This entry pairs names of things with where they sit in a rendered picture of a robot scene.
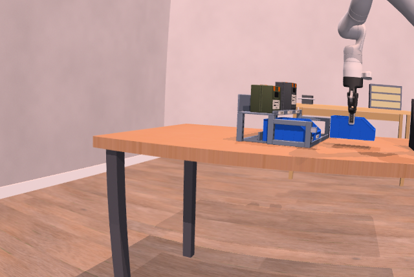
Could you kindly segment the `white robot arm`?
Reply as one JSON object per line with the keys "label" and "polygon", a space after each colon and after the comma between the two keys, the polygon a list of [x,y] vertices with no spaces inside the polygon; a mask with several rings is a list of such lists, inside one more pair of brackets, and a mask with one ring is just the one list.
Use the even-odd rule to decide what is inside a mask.
{"label": "white robot arm", "polygon": [[[414,26],[414,0],[387,0]],[[355,39],[355,45],[343,49],[343,77],[359,77],[372,80],[370,71],[363,72],[362,49],[366,34],[364,25],[373,0],[351,0],[347,13],[338,24],[342,38]],[[356,26],[353,26],[356,25]]]}

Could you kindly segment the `blue bin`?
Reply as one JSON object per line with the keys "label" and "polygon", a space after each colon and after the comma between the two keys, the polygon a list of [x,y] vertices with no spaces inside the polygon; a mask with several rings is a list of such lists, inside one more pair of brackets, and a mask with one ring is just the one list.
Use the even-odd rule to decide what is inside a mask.
{"label": "blue bin", "polygon": [[[267,141],[267,132],[268,132],[268,118],[263,120],[263,141]],[[305,127],[275,124],[274,139],[304,142],[305,141]]]}
{"label": "blue bin", "polygon": [[349,116],[331,116],[330,138],[374,141],[375,131],[364,117],[356,116],[354,124],[349,124]]}
{"label": "blue bin", "polygon": [[[312,120],[311,120],[311,119],[306,119],[306,118],[288,118],[288,117],[278,117],[278,118],[293,119],[293,120],[297,119],[297,120],[304,120],[304,121],[309,121],[309,122],[312,122]],[[313,125],[312,125],[312,126],[313,126],[313,127],[317,127],[317,125],[316,125],[315,123],[313,123]],[[317,131],[317,133],[316,133],[315,140],[316,140],[316,139],[318,139],[318,138],[320,138],[320,135],[321,135],[321,130],[320,130],[320,128],[318,127],[317,129],[318,129],[318,131]]]}

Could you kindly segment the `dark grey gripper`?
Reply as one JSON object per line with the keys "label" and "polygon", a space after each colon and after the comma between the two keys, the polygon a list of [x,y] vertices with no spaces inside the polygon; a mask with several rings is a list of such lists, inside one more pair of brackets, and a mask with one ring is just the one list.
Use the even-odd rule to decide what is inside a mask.
{"label": "dark grey gripper", "polygon": [[354,124],[356,107],[358,105],[358,93],[356,93],[356,89],[363,87],[363,78],[344,76],[343,86],[349,87],[349,92],[347,93],[349,124]]}

